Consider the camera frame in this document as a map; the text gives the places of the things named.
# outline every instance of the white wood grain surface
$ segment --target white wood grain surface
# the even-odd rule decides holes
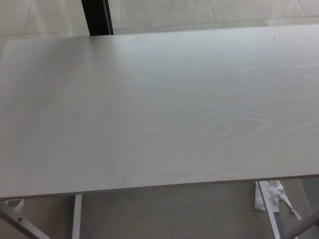
[[[319,174],[319,26],[7,44],[0,198]]]

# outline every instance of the white metal leg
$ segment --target white metal leg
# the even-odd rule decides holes
[[[11,224],[31,239],[50,239],[46,234],[18,213],[24,205],[24,201],[22,204],[21,202],[16,206],[9,206],[11,203],[14,204],[14,201],[10,202],[9,200],[7,202],[0,202],[0,218],[4,219],[7,223]]]
[[[80,238],[82,195],[75,196],[72,239]]]
[[[266,211],[267,211],[269,219],[270,219],[271,227],[273,228],[274,237],[275,237],[275,239],[280,239],[279,230],[277,227],[277,223],[275,220],[275,216],[274,216],[274,212],[273,212],[271,203],[269,201],[268,192],[266,190],[265,184],[266,184],[265,181],[258,182],[260,193],[261,193],[261,196],[263,198],[264,205],[265,205]]]

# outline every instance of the tabletop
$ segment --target tabletop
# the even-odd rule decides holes
[[[10,41],[0,198],[318,175],[318,32]]]

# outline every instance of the gray carpet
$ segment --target gray carpet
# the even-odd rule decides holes
[[[303,218],[309,215],[300,180],[282,180]],[[205,184],[83,196],[81,239],[272,239],[268,216],[254,210],[254,183]],[[27,199],[22,214],[53,239],[69,239],[73,197]],[[297,219],[280,204],[285,228]],[[3,239],[24,239],[0,222]],[[299,239],[315,239],[312,228]]]

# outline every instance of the floor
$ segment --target floor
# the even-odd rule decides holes
[[[317,0],[109,0],[115,34],[318,24]],[[88,36],[80,0],[0,0],[0,58],[8,40]],[[284,180],[306,218],[319,208],[319,179]],[[309,204],[304,190],[312,195]],[[68,239],[72,197],[26,199],[22,214],[54,239]],[[297,219],[281,204],[286,229]],[[0,237],[25,237],[0,221]],[[82,239],[271,239],[266,213],[254,210],[254,183],[211,184],[89,194]],[[316,228],[299,239],[318,238]]]
[[[309,215],[299,179],[283,180],[295,210]],[[272,239],[268,215],[254,210],[254,182],[92,193],[83,196],[80,239]],[[70,239],[73,197],[26,199],[22,215],[52,239]],[[284,203],[286,230],[298,223]],[[26,239],[0,221],[2,239]],[[299,239],[317,239],[311,228]]]

